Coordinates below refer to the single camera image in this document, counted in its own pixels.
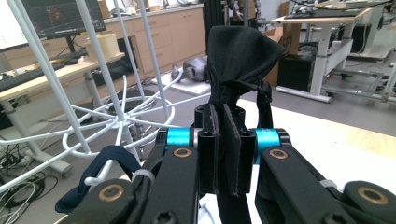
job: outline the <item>keyboard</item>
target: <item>keyboard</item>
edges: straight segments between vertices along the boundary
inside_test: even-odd
[[[56,63],[52,65],[54,70],[65,67],[64,63]],[[0,91],[6,91],[16,86],[19,86],[25,82],[33,80],[38,77],[44,76],[44,72],[41,68],[26,71],[23,74],[17,75],[15,77],[6,77],[0,80]]]

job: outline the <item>white table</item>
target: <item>white table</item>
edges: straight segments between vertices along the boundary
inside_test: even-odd
[[[320,94],[323,77],[329,74],[335,67],[339,69],[345,67],[347,55],[350,53],[350,50],[352,48],[351,37],[352,37],[354,22],[360,19],[361,17],[363,17],[370,10],[371,10],[370,8],[366,8],[355,17],[309,18],[309,19],[286,19],[286,20],[285,17],[281,17],[272,20],[271,23],[282,23],[282,24],[308,23],[308,24],[316,24],[321,27],[319,44],[318,44],[318,53],[315,59],[315,68],[312,76],[312,84],[311,84],[310,92],[297,91],[282,86],[277,86],[276,90],[329,103],[332,98]],[[327,49],[330,42],[332,28],[340,25],[341,23],[345,24],[341,47],[338,51],[328,56]]]

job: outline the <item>screw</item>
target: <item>screw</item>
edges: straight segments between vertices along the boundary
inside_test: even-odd
[[[162,211],[155,216],[152,224],[177,224],[177,219],[173,212]]]
[[[347,224],[347,219],[339,214],[330,213],[323,218],[325,224]]]

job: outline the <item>white wire rack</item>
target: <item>white wire rack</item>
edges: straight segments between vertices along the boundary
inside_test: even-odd
[[[1,186],[0,192],[5,191],[13,186],[20,184],[25,179],[40,172],[41,170],[50,166],[52,163],[54,163],[58,160],[61,160],[62,158],[64,158],[67,155],[73,155],[73,156],[80,157],[80,158],[95,157],[98,154],[98,152],[92,152],[90,149],[89,143],[92,140],[102,136],[107,131],[112,130],[112,129],[117,129],[118,134],[117,134],[117,137],[114,140],[114,142],[112,142],[111,144],[112,145],[120,145],[121,139],[124,139],[126,141],[126,145],[124,146],[125,149],[128,150],[129,152],[131,152],[136,157],[136,159],[139,161],[139,157],[137,155],[136,148],[139,146],[142,146],[148,142],[151,142],[153,139],[155,139],[155,137],[157,135],[157,131],[155,131],[147,136],[144,136],[143,138],[141,138],[137,141],[134,141],[131,136],[128,126],[130,126],[131,124],[150,125],[152,127],[155,127],[157,130],[161,127],[176,127],[174,125],[171,125],[171,122],[173,121],[173,119],[175,117],[175,106],[184,104],[184,103],[187,103],[187,102],[190,102],[193,100],[197,100],[197,99],[206,97],[208,95],[208,94],[205,94],[205,95],[197,96],[197,97],[185,100],[185,101],[177,102],[175,104],[166,100],[164,92],[171,85],[178,82],[181,78],[181,75],[179,75],[179,77],[176,78],[168,86],[163,87],[163,84],[161,82],[160,70],[158,67],[157,59],[155,57],[155,55],[156,55],[155,49],[153,46],[153,42],[151,39],[150,30],[149,30],[148,18],[146,15],[146,11],[141,10],[141,15],[142,15],[142,19],[143,19],[143,23],[145,26],[147,39],[148,39],[148,46],[149,46],[149,50],[150,50],[150,54],[151,54],[151,59],[153,61],[153,65],[154,65],[155,77],[157,78],[158,88],[159,88],[158,92],[155,93],[154,95],[145,96],[145,94],[143,92],[142,85],[141,85],[141,81],[140,81],[140,78],[138,75],[138,71],[136,69],[136,64],[134,63],[134,55],[132,54],[132,50],[131,50],[130,44],[129,44],[129,39],[128,39],[126,30],[125,30],[123,20],[120,15],[120,8],[118,6],[117,0],[114,0],[114,5],[117,9],[118,18],[120,21],[120,28],[123,33],[125,45],[127,46],[127,53],[131,59],[131,65],[133,66],[134,75],[136,77],[137,86],[138,86],[138,89],[140,92],[140,96],[138,96],[138,97],[126,98],[127,83],[126,83],[126,77],[123,77],[123,79],[124,79],[123,97],[120,100],[117,96],[115,87],[112,83],[112,79],[111,79],[111,76],[109,74],[109,71],[108,71],[108,68],[106,65],[105,57],[102,54],[102,51],[101,51],[101,48],[99,45],[99,41],[96,37],[87,5],[84,0],[76,0],[79,13],[81,14],[85,28],[89,34],[90,39],[91,39],[94,52],[96,54],[100,69],[101,69],[103,77],[104,77],[104,81],[105,81],[106,86],[109,91],[109,98],[111,99],[112,103],[107,104],[107,105],[101,105],[101,104],[97,103],[97,104],[99,104],[99,106],[94,110],[85,109],[85,108],[82,108],[82,107],[79,107],[76,105],[71,105],[65,92],[64,92],[64,89],[63,89],[59,79],[57,78],[57,76],[50,64],[50,59],[48,58],[46,52],[44,51],[43,46],[41,45],[41,42],[37,36],[35,28],[33,27],[33,24],[31,23],[28,15],[26,13],[26,10],[23,7],[23,4],[21,3],[21,0],[7,0],[7,2],[9,4],[13,14],[15,15],[18,23],[20,24],[20,27],[22,28],[22,30],[26,36],[26,39],[28,40],[29,46],[31,47],[33,53],[35,54],[37,61],[41,64],[41,67],[45,73],[45,76],[47,77],[47,80],[48,80],[50,86],[52,87],[52,90],[53,90],[56,98],[60,102],[61,107],[62,107],[62,109],[70,123],[70,127],[66,130],[61,130],[61,131],[53,132],[53,133],[45,133],[45,134],[39,134],[39,135],[35,135],[35,136],[27,135],[23,138],[15,139],[15,140],[7,140],[7,141],[0,140],[0,145],[13,145],[13,144],[18,144],[18,143],[22,143],[22,142],[32,143],[35,140],[44,139],[44,138],[48,138],[48,137],[63,136],[62,143],[63,143],[63,147],[64,147],[64,152],[58,154],[57,156],[54,156],[53,158],[50,158],[50,159],[44,161],[42,164],[38,165],[36,168],[30,170],[29,172],[27,172],[23,175],[20,175],[19,177],[15,178],[12,181]],[[141,8],[145,8],[143,0],[139,0],[139,4],[140,4]],[[143,103],[141,103],[137,107],[133,108],[131,111],[124,112],[125,104],[127,102],[136,101],[136,100],[141,100]],[[152,100],[161,101],[162,106],[143,110],[142,108],[145,107],[145,105],[149,104]],[[114,106],[116,115],[109,115],[104,112],[105,108],[109,107],[109,106]],[[77,119],[76,114],[74,113],[74,110],[80,110],[87,114],[85,116],[83,116],[82,118]],[[166,119],[166,122],[164,122],[164,123],[151,122],[151,121],[145,121],[145,120],[139,119],[140,116],[147,115],[150,113],[155,113],[160,110],[163,111],[165,119]],[[93,123],[93,124],[81,126],[80,123],[84,119],[87,119],[90,116],[99,118],[100,121]],[[91,130],[91,129],[99,129],[99,131],[92,134],[91,136],[84,137],[82,132]],[[71,133],[74,133],[78,139],[78,143],[73,146],[69,146],[68,142],[67,142],[67,138]],[[86,185],[97,185],[100,182],[102,182],[106,178],[106,176],[111,168],[112,163],[113,163],[112,160],[108,161],[106,163],[106,165],[102,168],[101,173],[98,176],[92,176],[92,177],[86,178],[85,184]]]

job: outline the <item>white wall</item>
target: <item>white wall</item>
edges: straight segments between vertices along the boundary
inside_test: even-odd
[[[268,21],[278,18],[279,4],[288,0],[261,0],[262,18]]]

